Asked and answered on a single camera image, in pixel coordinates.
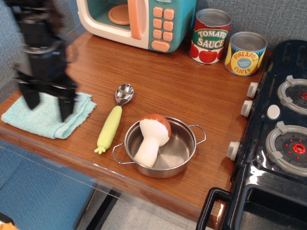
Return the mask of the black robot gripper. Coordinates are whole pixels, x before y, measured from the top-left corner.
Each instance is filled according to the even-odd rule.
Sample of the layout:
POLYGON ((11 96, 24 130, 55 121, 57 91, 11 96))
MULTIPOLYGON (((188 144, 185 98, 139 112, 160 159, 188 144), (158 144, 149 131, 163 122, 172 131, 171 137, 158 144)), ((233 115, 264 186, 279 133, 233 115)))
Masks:
POLYGON ((30 109, 40 103, 39 93, 44 92, 58 97, 61 120, 64 122, 73 113, 77 83, 66 74, 66 46, 57 40, 49 47, 29 47, 23 52, 27 63, 14 65, 20 91, 30 109))

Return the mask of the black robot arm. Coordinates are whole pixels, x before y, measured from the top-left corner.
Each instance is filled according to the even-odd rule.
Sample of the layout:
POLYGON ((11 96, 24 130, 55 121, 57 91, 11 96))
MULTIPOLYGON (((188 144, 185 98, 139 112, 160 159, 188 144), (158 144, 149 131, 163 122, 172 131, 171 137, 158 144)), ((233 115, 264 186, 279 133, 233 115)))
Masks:
POLYGON ((62 121, 74 110, 77 83, 66 74, 67 40, 61 35, 63 15, 52 0, 6 0, 23 35, 28 63, 16 63, 16 80, 30 109, 39 94, 57 97, 62 121))

